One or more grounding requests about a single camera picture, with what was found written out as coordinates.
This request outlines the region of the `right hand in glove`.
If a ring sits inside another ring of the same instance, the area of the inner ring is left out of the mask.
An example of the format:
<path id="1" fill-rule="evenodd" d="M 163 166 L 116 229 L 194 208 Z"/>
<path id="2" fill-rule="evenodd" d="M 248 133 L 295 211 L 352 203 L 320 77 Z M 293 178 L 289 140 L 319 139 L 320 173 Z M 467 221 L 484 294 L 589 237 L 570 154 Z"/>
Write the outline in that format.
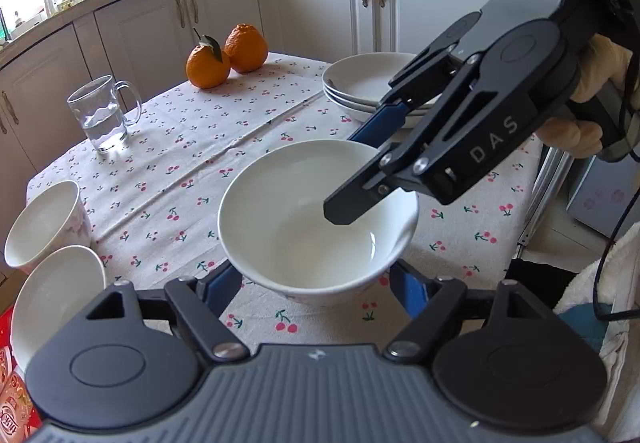
<path id="1" fill-rule="evenodd" d="M 626 48 L 594 35 L 580 57 L 580 80 L 570 99 L 585 103 L 608 81 L 622 93 L 631 58 L 632 53 Z M 603 131 L 597 122 L 551 117 L 536 131 L 536 136 L 549 148 L 559 148 L 577 159 L 602 151 Z"/>

